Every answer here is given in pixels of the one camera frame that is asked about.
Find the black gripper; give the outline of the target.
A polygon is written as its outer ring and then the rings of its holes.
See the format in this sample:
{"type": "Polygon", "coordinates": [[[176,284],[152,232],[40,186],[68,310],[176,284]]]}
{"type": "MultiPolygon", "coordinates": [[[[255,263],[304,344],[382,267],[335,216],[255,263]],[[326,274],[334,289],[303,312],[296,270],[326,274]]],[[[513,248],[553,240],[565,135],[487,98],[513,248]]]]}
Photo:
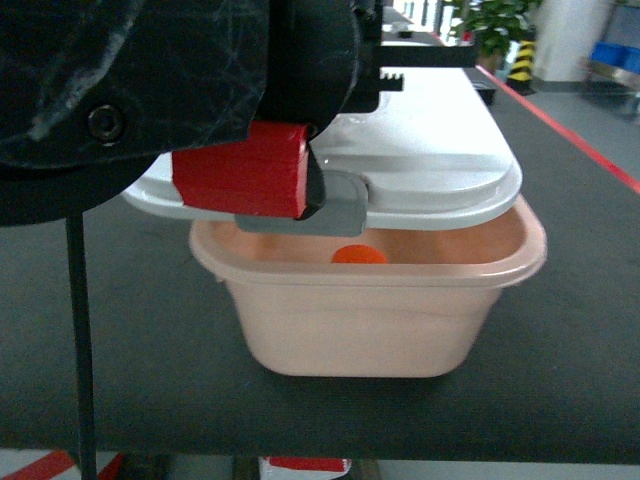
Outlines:
{"type": "Polygon", "coordinates": [[[388,47],[378,1],[5,1],[1,222],[56,221],[163,153],[188,207],[306,219],[310,142],[370,113],[390,68],[470,67],[473,47],[388,47]]]}

